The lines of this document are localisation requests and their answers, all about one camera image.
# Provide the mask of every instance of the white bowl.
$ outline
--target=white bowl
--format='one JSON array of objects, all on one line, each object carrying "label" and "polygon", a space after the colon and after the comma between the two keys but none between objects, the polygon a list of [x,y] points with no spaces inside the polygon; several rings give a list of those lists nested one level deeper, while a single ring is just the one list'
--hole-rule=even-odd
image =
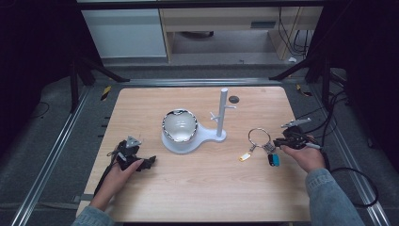
[{"label": "white bowl", "polygon": [[190,141],[197,132],[197,118],[188,110],[175,109],[170,111],[162,121],[164,134],[174,142]]}]

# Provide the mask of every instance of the keychain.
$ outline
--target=keychain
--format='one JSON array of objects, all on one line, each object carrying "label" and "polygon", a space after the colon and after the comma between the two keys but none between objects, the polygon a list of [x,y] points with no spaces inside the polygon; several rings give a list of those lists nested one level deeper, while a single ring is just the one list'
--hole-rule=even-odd
[{"label": "keychain", "polygon": [[[269,141],[267,141],[267,143],[265,143],[264,145],[259,145],[258,143],[254,142],[251,138],[251,133],[253,131],[263,131],[269,137]],[[269,160],[270,166],[272,166],[272,167],[279,166],[279,156],[274,153],[274,151],[276,150],[276,147],[273,146],[273,144],[271,143],[271,137],[270,137],[269,133],[267,133],[266,130],[264,130],[263,128],[251,129],[248,133],[248,140],[252,144],[252,147],[249,149],[248,153],[244,153],[243,155],[241,155],[241,157],[239,158],[239,160],[241,162],[244,162],[245,160],[249,159],[251,157],[251,155],[253,154],[253,151],[255,150],[255,148],[259,147],[259,148],[263,148],[267,152],[267,158]]]}]

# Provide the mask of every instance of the white stand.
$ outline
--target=white stand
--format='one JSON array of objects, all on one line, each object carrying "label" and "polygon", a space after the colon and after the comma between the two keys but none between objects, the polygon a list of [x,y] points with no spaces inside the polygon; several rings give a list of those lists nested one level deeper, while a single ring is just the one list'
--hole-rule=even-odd
[{"label": "white stand", "polygon": [[162,142],[164,143],[165,147],[167,147],[167,149],[173,153],[187,154],[194,152],[204,142],[223,142],[223,140],[225,140],[227,137],[226,131],[223,130],[225,109],[236,108],[235,106],[226,105],[227,92],[227,88],[223,88],[221,90],[219,115],[215,117],[211,112],[211,115],[213,116],[211,120],[215,120],[217,122],[217,129],[207,129],[198,122],[196,134],[187,142],[175,142],[162,133]]}]

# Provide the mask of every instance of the metal ring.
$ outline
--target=metal ring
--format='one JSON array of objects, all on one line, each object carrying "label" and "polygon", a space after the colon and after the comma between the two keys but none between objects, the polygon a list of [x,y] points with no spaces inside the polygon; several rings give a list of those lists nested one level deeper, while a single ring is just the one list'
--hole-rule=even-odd
[{"label": "metal ring", "polygon": [[249,130],[249,133],[248,133],[248,140],[249,140],[249,142],[251,142],[251,144],[253,144],[254,146],[259,147],[259,148],[262,148],[264,145],[266,145],[268,142],[271,141],[272,138],[271,138],[271,136],[269,135],[269,133],[267,133],[267,135],[269,136],[269,141],[267,141],[264,145],[259,145],[259,144],[255,143],[255,142],[253,142],[252,139],[250,138],[250,133],[251,133],[252,131],[254,131],[254,130],[262,130],[262,131],[264,131],[265,133],[267,133],[267,131],[264,130],[263,128],[255,128],[255,129]]}]

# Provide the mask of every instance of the denim sleeve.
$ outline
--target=denim sleeve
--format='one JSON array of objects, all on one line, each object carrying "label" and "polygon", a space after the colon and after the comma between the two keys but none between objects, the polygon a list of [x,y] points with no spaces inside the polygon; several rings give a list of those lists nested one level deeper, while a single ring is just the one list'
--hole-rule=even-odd
[{"label": "denim sleeve", "polygon": [[355,206],[326,169],[306,177],[310,197],[311,225],[364,225]]},{"label": "denim sleeve", "polygon": [[93,206],[86,206],[72,226],[111,226],[114,223],[114,220],[105,212]]}]

